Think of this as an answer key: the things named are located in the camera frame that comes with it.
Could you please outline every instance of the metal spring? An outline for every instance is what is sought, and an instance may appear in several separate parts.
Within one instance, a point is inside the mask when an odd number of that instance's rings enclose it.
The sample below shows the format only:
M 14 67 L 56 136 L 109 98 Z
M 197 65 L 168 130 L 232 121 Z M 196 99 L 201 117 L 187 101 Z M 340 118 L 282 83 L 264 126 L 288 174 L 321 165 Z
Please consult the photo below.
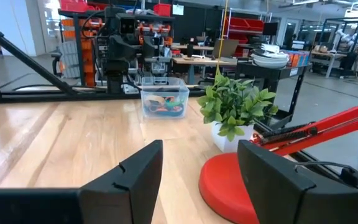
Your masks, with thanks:
M 304 138 L 308 136 L 308 131 L 304 130 L 304 131 L 297 131 L 297 132 L 292 132 L 292 133 L 283 133 L 283 134 L 278 134 L 275 136 L 270 136 L 270 137 L 263 137 L 262 139 L 260 139 L 260 145 L 264 145 L 264 144 L 270 144 L 270 143 L 275 143 L 275 142 L 280 142 L 280 141 L 288 141 L 288 140 L 294 140 L 294 139 L 299 139 L 299 138 Z
M 287 127 L 287 128 L 282 128 L 282 129 L 278 129 L 278 130 L 274 130 L 274 131 L 267 131 L 267 132 L 264 132 L 262 133 L 262 136 L 264 138 L 267 138 L 267 137 L 271 137 L 271 136 L 274 136 L 276 134 L 285 134 L 285 133 L 289 133 L 291 131 L 295 131 L 297 129 L 300 129 L 300 128 L 303 128 L 309 124 L 312 124 L 314 122 L 310 122 L 308 124 L 300 124 L 300 125 L 296 125 L 296 126 L 292 126 L 292 127 Z

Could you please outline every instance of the transparent container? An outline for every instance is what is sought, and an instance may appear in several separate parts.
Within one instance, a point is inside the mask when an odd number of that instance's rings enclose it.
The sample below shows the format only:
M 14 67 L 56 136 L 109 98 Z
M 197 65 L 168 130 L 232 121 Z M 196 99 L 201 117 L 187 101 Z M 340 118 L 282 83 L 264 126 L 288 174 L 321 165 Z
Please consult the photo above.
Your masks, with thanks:
M 186 115 L 189 89 L 180 78 L 142 78 L 143 115 L 146 118 L 180 119 Z

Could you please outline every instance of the gray floor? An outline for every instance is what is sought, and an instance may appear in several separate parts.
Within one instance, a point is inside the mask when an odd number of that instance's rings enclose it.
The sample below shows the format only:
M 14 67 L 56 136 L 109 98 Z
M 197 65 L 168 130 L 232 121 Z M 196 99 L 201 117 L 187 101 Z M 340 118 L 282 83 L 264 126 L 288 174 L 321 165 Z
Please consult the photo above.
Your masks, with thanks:
M 49 55 L 37 57 L 35 61 L 52 71 L 52 58 Z M 295 83 L 296 79 L 293 78 L 279 83 L 275 103 L 283 110 L 289 109 Z M 16 58 L 0 57 L 0 85 L 3 91 L 35 84 L 48 84 L 48 81 Z M 357 105 L 358 83 L 336 78 L 325 79 L 321 75 L 309 73 L 303 82 L 290 125 L 318 121 Z M 306 151 L 319 160 L 348 164 L 358 170 L 358 131 L 313 146 Z

